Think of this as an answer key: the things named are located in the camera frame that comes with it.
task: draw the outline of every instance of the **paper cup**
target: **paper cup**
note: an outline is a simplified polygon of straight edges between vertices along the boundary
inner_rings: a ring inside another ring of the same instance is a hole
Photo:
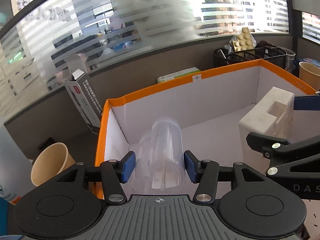
[[[31,170],[33,185],[39,186],[76,162],[64,143],[55,143],[44,149]]]
[[[320,68],[308,62],[299,63],[299,78],[313,87],[315,90],[320,90]]]

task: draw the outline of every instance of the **product box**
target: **product box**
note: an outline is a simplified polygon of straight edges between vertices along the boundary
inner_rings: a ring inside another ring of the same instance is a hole
[[[159,77],[157,79],[157,82],[159,84],[159,83],[162,83],[162,82],[166,82],[168,80],[172,80],[172,79],[175,79],[175,78],[178,78],[178,77],[183,77],[183,76],[189,75],[191,73],[198,73],[200,71],[201,70],[197,69],[196,67],[187,68],[187,69],[184,69],[184,70],[181,70],[181,71],[169,74],[169,75],[165,75],[165,76]]]
[[[65,81],[64,86],[90,130],[99,134],[102,107],[90,84],[84,60],[80,55],[73,54],[65,62],[73,78],[72,81]]]

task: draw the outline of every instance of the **white foam block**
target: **white foam block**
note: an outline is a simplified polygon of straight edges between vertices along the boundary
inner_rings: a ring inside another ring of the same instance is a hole
[[[239,122],[243,160],[265,174],[270,160],[250,149],[246,137],[250,132],[289,138],[292,130],[294,94],[273,87]]]

